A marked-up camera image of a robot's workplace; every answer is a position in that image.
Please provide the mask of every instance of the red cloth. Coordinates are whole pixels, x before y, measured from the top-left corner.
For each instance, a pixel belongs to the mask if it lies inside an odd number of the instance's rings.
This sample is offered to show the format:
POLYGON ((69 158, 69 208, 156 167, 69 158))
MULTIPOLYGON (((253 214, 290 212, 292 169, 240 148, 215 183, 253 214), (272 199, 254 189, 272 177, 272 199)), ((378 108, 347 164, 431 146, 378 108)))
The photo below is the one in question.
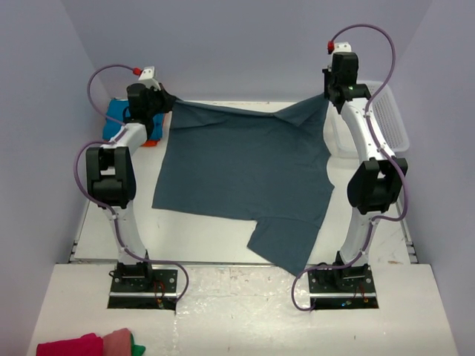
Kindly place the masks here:
POLYGON ((87 334, 79 339, 40 343, 36 356, 102 356, 103 344, 101 337, 87 334))

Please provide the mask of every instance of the green cloth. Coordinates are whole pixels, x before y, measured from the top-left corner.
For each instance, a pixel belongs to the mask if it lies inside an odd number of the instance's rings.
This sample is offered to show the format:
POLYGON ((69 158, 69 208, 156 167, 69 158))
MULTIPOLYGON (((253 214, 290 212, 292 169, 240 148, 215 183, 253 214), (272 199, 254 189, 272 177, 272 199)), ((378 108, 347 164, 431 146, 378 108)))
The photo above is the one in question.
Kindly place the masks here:
POLYGON ((145 346, 135 345, 134 336, 131 333, 131 353, 132 356, 142 356, 145 354, 145 346))

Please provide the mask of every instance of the dark gray cloth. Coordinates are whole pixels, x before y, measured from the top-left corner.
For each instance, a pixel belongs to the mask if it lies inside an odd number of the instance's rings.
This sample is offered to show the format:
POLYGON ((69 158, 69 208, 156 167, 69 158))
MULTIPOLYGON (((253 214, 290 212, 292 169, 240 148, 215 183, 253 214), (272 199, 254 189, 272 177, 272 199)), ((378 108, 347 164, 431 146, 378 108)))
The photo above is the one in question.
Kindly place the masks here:
POLYGON ((153 208, 257 220, 248 247, 297 274, 333 191, 327 106, 323 95, 276 113, 177 101, 153 208))

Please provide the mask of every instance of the pink cloth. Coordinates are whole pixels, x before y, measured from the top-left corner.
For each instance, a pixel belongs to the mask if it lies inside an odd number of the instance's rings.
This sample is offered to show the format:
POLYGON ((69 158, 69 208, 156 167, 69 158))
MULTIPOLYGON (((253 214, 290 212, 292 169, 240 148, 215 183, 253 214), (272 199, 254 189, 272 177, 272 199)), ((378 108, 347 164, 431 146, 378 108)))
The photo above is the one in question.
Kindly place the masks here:
POLYGON ((103 356, 131 356, 131 332, 128 329, 120 329, 103 338, 103 356))

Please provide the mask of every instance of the white platform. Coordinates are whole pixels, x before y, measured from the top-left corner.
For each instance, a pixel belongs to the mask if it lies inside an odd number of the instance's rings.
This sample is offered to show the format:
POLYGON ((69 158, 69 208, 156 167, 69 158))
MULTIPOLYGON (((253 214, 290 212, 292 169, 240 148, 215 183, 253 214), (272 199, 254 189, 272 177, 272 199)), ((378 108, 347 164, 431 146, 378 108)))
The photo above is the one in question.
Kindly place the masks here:
MULTIPOLYGON (((108 310, 109 266, 57 265, 31 340, 36 345, 129 328, 146 355, 456 356, 430 266, 373 266, 380 309, 301 312, 276 267, 190 268, 172 311, 108 310)), ((303 279, 297 300, 308 303, 303 279)))
MULTIPOLYGON (((208 102, 256 111, 273 112, 290 102, 208 102)), ((166 152, 171 115, 165 121, 164 137, 156 148, 139 148, 132 157, 137 179, 135 215, 142 241, 151 258, 193 263, 268 263, 246 246, 255 228, 254 221, 230 220, 152 209, 152 198, 166 152)), ((332 125, 326 123, 325 142, 336 152, 332 125)), ((335 186, 324 224, 310 255, 309 263, 332 262, 347 236, 351 207, 347 183, 358 167, 356 159, 330 157, 327 170, 335 186)), ((389 214, 396 216, 393 208, 389 214)), ((101 209, 91 204, 86 214, 77 260, 115 260, 117 248, 112 230, 101 209)), ((382 221, 370 252, 370 263, 410 263, 402 225, 382 221)))

